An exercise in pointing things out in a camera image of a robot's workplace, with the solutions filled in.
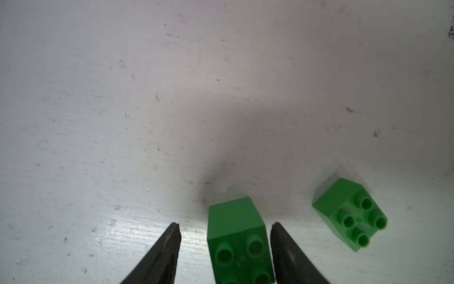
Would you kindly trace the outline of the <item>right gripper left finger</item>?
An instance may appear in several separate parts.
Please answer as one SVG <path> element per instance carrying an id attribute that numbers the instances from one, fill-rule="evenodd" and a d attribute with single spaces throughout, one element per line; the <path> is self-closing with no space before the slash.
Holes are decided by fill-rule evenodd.
<path id="1" fill-rule="evenodd" d="M 121 284 L 173 284 L 181 242 L 180 227 L 173 222 Z"/>

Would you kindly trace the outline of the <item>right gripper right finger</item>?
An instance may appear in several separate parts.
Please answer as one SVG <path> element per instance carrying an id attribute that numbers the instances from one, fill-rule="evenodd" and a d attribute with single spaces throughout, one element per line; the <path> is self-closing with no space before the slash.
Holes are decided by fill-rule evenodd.
<path id="1" fill-rule="evenodd" d="M 278 284 L 330 284 L 279 222 L 272 225 L 270 243 Z"/>

